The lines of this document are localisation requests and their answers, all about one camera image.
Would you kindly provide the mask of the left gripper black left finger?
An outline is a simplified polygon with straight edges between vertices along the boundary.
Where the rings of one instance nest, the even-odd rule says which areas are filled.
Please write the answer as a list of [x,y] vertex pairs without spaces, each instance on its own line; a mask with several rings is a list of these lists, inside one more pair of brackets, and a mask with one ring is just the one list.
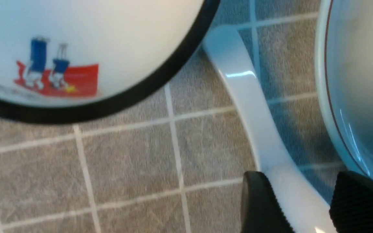
[[293,233],[267,176],[258,171],[243,174],[240,204],[241,233]]

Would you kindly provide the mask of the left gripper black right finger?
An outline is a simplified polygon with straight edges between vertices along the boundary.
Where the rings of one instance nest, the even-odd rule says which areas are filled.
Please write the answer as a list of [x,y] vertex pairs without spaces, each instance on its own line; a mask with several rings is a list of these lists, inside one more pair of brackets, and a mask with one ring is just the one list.
[[338,233],[373,233],[373,180],[339,172],[329,214]]

